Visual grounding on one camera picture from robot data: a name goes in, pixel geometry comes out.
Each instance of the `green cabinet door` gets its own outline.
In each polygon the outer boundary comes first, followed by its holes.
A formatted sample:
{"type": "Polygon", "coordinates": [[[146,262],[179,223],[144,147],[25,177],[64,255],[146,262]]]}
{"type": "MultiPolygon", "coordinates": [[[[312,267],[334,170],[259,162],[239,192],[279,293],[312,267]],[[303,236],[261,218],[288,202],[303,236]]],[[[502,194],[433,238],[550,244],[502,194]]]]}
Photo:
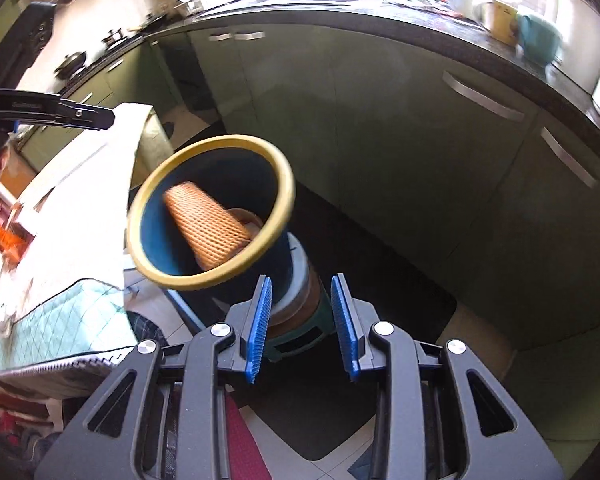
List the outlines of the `green cabinet door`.
{"type": "Polygon", "coordinates": [[[252,25],[234,34],[258,118],[257,135],[288,158],[296,179],[339,205],[330,29],[252,25]]]}
{"type": "Polygon", "coordinates": [[[153,105],[158,116],[177,106],[160,64],[147,43],[112,61],[104,69],[104,74],[121,103],[153,105]]]}
{"type": "Polygon", "coordinates": [[[230,134],[257,135],[258,120],[230,28],[189,32],[200,68],[230,134]]]}
{"type": "MultiPolygon", "coordinates": [[[[105,89],[108,87],[104,87],[104,85],[106,85],[104,74],[99,72],[78,88],[69,99],[104,106],[105,108],[115,108],[120,102],[110,91],[108,95],[105,95],[99,101],[95,100],[97,97],[106,94],[105,89]]],[[[41,171],[52,158],[60,153],[82,131],[81,128],[42,126],[33,132],[20,150],[20,153],[36,171],[41,171]]]]}
{"type": "Polygon", "coordinates": [[[519,349],[600,325],[600,160],[542,112],[445,273],[519,349]]]}
{"type": "Polygon", "coordinates": [[[33,133],[20,150],[20,154],[34,170],[40,172],[52,158],[60,153],[81,132],[80,128],[43,126],[33,133]]]}
{"type": "Polygon", "coordinates": [[[100,71],[87,79],[80,88],[67,98],[76,103],[95,105],[111,95],[111,87],[107,83],[104,72],[100,71]]]}
{"type": "Polygon", "coordinates": [[[427,50],[358,32],[332,35],[343,211],[436,278],[537,108],[427,50]]]}

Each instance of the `table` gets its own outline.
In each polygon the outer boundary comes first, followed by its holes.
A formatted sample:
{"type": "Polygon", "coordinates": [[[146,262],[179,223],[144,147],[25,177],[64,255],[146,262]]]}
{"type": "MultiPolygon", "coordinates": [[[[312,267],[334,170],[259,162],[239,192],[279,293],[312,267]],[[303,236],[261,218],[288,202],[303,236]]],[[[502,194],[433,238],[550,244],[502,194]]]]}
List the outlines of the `table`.
{"type": "Polygon", "coordinates": [[[108,373],[120,357],[112,350],[136,344],[123,305],[128,194],[173,149],[149,105],[121,104],[114,113],[109,130],[84,131],[19,197],[40,212],[18,266],[9,269],[0,255],[0,311],[14,318],[0,335],[2,381],[74,396],[108,373]],[[75,376],[89,366],[94,380],[75,376]]]}

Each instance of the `metal screw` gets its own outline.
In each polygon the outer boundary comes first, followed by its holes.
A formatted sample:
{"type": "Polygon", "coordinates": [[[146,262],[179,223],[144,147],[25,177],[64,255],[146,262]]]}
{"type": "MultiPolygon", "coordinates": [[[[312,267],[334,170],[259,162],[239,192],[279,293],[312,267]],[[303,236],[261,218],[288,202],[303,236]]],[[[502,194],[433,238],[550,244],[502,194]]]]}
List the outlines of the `metal screw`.
{"type": "Polygon", "coordinates": [[[211,327],[211,333],[216,337],[224,337],[231,332],[231,327],[227,323],[216,323],[211,327]]]}
{"type": "Polygon", "coordinates": [[[463,354],[466,350],[466,345],[458,339],[452,339],[446,344],[446,347],[452,354],[458,355],[463,354]]]}
{"type": "Polygon", "coordinates": [[[150,354],[155,350],[155,348],[155,343],[150,339],[145,339],[144,341],[138,343],[138,351],[141,354],[150,354]]]}
{"type": "Polygon", "coordinates": [[[374,330],[380,335],[391,335],[394,333],[394,326],[387,321],[379,321],[374,325],[374,330]]]}

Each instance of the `red mat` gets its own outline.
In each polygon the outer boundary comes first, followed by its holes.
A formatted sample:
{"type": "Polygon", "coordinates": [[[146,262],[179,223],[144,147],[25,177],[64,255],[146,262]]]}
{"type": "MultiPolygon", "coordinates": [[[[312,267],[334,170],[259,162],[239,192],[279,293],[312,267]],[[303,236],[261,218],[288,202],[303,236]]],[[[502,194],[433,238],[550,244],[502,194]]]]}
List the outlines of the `red mat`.
{"type": "Polygon", "coordinates": [[[224,396],[232,480],[272,480],[256,441],[229,394],[224,396]]]}

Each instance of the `vacuum cleaner filter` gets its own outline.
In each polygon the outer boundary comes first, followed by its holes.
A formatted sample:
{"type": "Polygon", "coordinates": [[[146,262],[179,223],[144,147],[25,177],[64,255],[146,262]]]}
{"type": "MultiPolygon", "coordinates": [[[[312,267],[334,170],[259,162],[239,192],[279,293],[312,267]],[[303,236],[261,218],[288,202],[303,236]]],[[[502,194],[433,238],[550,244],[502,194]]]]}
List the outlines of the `vacuum cleaner filter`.
{"type": "Polygon", "coordinates": [[[203,270],[225,263],[251,241],[247,229],[192,182],[165,191],[164,203],[203,270]]]}

